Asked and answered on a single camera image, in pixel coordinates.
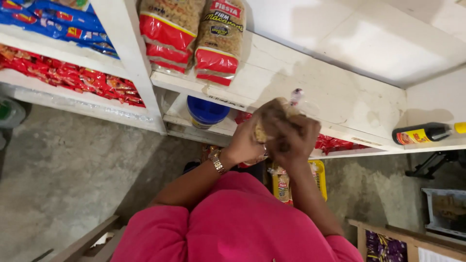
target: concrete floor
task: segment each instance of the concrete floor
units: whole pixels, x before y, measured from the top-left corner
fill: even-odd
[[[28,262],[54,248],[48,261],[113,213],[129,219],[199,153],[193,141],[33,106],[0,159],[0,261]],[[406,155],[324,163],[328,205],[342,222],[422,230],[421,187],[466,189],[456,164],[424,181],[404,176]],[[355,229],[343,226],[356,242]]]

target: blue plastic container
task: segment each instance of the blue plastic container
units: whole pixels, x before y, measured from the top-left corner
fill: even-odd
[[[192,125],[200,129],[209,129],[225,119],[230,112],[227,106],[191,96],[188,96],[187,104]]]

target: wristwatch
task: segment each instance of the wristwatch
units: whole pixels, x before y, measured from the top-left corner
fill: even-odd
[[[211,158],[211,160],[213,162],[213,166],[215,167],[215,169],[217,169],[217,172],[219,172],[220,175],[226,173],[226,169],[223,167],[222,163],[220,163],[219,157],[213,157]]]

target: metal stand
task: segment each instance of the metal stand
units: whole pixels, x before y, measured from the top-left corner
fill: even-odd
[[[438,157],[443,157],[437,164],[434,166],[428,167],[435,159]],[[465,150],[451,150],[451,151],[439,151],[433,153],[424,163],[417,165],[415,171],[405,171],[405,175],[408,177],[424,178],[424,179],[435,179],[433,174],[443,166],[443,164],[448,162],[459,161],[462,167],[466,162],[465,159]]]

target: blue lid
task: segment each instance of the blue lid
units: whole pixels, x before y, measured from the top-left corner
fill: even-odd
[[[216,124],[226,118],[230,108],[217,103],[188,96],[188,110],[191,116],[201,124]]]

